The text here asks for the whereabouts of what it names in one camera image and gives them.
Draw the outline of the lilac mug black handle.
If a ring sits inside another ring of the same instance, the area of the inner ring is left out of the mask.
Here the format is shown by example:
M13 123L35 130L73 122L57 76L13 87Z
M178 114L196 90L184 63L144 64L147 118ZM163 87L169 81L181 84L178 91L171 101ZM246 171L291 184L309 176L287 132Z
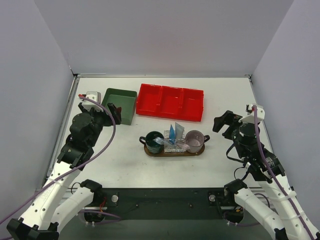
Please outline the lilac mug black handle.
M203 145L209 140L209 135L203 135L203 133L198 130L191 130L185 135L185 144L189 146L187 151L195 154L199 152Z

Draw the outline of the dark green mug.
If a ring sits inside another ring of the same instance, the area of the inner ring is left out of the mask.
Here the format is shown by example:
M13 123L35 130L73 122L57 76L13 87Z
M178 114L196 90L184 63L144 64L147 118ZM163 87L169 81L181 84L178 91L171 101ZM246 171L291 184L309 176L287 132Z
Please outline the dark green mug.
M155 141L156 138L164 139L164 136L158 131L151 131L146 136L140 136L139 142L142 143L150 153L158 154L163 150L164 145L157 143Z

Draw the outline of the white toothpaste tube orange cap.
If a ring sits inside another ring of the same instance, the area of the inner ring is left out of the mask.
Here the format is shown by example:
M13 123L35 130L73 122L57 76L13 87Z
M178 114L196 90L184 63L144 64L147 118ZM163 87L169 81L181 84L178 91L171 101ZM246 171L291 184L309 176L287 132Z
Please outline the white toothpaste tube orange cap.
M185 131L185 128L179 123L175 122L175 138L177 140L183 138L184 131Z

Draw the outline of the blue white toothpaste tube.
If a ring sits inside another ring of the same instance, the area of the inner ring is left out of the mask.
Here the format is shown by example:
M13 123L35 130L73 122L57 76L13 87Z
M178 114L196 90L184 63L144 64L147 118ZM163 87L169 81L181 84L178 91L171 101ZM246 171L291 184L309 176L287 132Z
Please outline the blue white toothpaste tube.
M175 140L176 139L176 132L175 132L175 129L174 129L172 124L170 125L169 139L170 140Z

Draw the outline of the clear acrylic toothbrush holder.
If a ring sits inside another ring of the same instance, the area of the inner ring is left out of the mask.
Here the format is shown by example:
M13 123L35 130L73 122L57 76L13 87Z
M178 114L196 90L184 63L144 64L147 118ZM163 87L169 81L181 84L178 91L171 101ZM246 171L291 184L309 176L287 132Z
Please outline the clear acrylic toothbrush holder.
M164 136L165 139L169 139L169 133L170 133L170 130L164 130L163 131L163 136ZM176 142L185 143L185 138L186 138L186 132L184 131L182 139L175 139L175 140L169 139L172 142L174 142L174 146L165 145L164 146L164 152L165 153L172 153L172 152L182 153L182 152L186 152L186 151L183 151L182 149L180 149L180 148L178 148L176 146Z

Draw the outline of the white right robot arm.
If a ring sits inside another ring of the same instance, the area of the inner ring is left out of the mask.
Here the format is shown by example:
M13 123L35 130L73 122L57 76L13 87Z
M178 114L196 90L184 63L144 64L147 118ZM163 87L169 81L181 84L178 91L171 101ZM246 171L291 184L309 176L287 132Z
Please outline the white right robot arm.
M250 105L247 112L243 117L227 110L214 118L212 130L218 133L227 126L222 136L232 141L229 149L236 150L236 161L262 192L253 192L242 177L224 186L224 198L254 217L273 240L318 240L320 231L301 207L282 164L261 142L259 124L264 110Z

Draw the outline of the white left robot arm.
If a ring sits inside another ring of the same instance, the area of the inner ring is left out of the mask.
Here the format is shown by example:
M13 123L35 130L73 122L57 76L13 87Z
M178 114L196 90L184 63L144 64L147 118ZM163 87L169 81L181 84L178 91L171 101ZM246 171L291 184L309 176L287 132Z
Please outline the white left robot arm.
M62 198L84 167L103 153L94 153L103 127L121 124L120 107L113 103L106 107L99 103L78 105L80 113L72 119L65 145L44 186L30 199L30 206L19 217L12 218L6 229L13 240L57 240L65 225L87 205L105 201L101 184L87 179L80 183L67 200Z

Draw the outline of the oval wooden tray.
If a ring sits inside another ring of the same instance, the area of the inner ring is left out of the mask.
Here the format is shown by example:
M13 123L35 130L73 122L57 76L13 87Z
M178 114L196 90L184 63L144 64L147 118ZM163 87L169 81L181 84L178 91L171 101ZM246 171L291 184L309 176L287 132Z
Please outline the oval wooden tray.
M190 153L188 151L166 153L164 152L164 150L162 150L160 153L152 153L148 150L146 144L144 145L143 148L144 148L144 152L150 157L193 157L193 156L200 156L205 151L205 144L196 153Z

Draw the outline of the red compartment tray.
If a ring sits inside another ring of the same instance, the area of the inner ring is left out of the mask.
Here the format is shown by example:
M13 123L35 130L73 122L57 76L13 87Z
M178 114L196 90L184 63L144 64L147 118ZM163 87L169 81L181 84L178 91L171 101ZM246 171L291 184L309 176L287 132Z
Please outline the red compartment tray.
M136 114L155 118L200 122L204 91L143 83L136 100Z

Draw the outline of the green plastic bin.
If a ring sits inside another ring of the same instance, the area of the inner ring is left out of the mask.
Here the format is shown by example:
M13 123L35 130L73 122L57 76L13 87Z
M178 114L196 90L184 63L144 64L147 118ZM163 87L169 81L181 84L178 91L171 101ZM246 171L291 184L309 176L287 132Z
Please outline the green plastic bin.
M121 124L131 125L135 114L137 92L132 90L108 88L102 100L102 105L112 103L117 108L121 108Z

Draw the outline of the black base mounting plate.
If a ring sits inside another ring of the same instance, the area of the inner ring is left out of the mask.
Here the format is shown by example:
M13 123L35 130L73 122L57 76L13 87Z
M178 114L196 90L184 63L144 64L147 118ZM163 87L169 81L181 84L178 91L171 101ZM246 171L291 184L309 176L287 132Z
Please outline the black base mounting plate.
M220 220L240 222L244 210L223 188L103 188L81 214L86 222Z

